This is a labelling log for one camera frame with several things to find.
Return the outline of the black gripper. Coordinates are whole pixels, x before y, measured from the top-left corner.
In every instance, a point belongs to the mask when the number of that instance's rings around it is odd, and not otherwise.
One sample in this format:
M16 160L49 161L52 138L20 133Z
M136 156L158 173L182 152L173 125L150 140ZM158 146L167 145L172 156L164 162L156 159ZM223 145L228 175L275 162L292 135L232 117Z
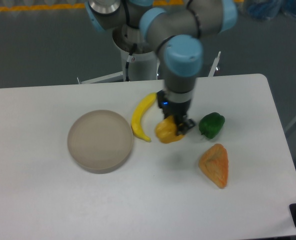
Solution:
M158 107L162 110L164 118L175 117L176 135L186 135L196 126L195 121L189 118L188 111L191 105L191 99L184 102L174 102L166 97L166 92L160 90L156 94Z

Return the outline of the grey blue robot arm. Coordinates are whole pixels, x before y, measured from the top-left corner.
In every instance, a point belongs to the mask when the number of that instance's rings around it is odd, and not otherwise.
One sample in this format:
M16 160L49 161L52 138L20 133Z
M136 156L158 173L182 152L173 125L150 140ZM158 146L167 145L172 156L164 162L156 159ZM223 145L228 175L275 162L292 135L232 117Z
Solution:
M232 28L238 10L232 0L189 0L169 13L151 0L88 0L85 9L98 32L112 30L125 81L153 80L162 68L164 88L157 93L165 117L178 135L195 126L188 117L203 66L201 39Z

